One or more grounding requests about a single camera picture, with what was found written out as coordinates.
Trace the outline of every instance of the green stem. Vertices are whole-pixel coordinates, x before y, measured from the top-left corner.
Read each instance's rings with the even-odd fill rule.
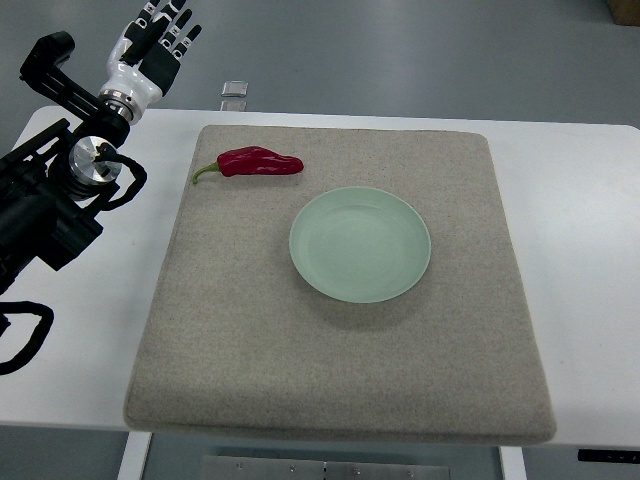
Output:
[[[218,166],[218,162],[214,162],[211,165],[208,165],[204,168],[201,168],[193,175],[193,184],[198,183],[198,177],[202,175],[204,172],[219,172],[220,167]]]

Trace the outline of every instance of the gray felt mat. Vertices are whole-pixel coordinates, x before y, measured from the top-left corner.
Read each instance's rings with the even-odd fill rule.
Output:
[[[501,445],[553,436],[484,137],[210,126],[191,173],[248,145],[298,156],[305,170],[187,183],[131,378],[128,425]],[[431,234],[426,274],[386,302],[333,300],[289,256],[298,211],[353,185],[403,198]]]

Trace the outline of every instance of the robot finger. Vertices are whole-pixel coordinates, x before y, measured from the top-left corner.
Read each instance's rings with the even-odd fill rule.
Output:
[[[147,2],[144,8],[140,10],[138,18],[136,18],[134,23],[136,23],[143,29],[147,28],[147,25],[149,25],[149,21],[151,20],[151,17],[153,17],[153,14],[156,12],[156,8],[158,7],[159,3],[160,0],[150,0],[149,2]]]
[[[187,36],[184,37],[184,39],[176,46],[173,52],[171,52],[176,60],[180,61],[182,59],[184,54],[187,53],[187,50],[201,31],[202,27],[200,25],[196,25],[189,31],[189,33],[187,33]]]
[[[129,66],[134,66],[142,60],[151,48],[160,40],[165,30],[178,15],[186,0],[170,0],[160,12],[153,17],[149,26],[144,29],[144,35],[131,46],[120,59]]]
[[[182,15],[178,17],[178,19],[176,20],[176,23],[169,30],[167,30],[167,32],[164,34],[164,36],[160,40],[160,43],[164,48],[166,48],[167,50],[171,49],[173,42],[175,42],[176,39],[178,38],[178,35],[180,35],[180,31],[184,28],[184,26],[187,24],[187,22],[191,18],[191,14],[192,14],[191,10],[187,8],[182,13]]]

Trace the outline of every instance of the table surface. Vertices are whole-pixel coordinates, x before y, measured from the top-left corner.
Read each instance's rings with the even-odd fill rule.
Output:
[[[58,107],[37,111],[19,142],[62,116]],[[5,296],[48,304],[56,320],[35,360],[2,379],[1,423],[124,428],[138,342],[196,140],[209,124],[487,137],[558,422],[552,443],[640,446],[640,133],[483,120],[148,111],[121,149],[145,166],[147,186],[98,216],[105,231],[77,260],[60,272],[36,260]],[[7,330],[3,358],[21,347],[27,324]]]

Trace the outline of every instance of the plate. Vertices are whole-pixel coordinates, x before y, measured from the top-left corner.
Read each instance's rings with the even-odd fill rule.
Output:
[[[315,289],[345,302],[373,303],[397,297],[420,280],[431,238],[404,200],[376,188],[346,187],[300,210],[289,251]]]

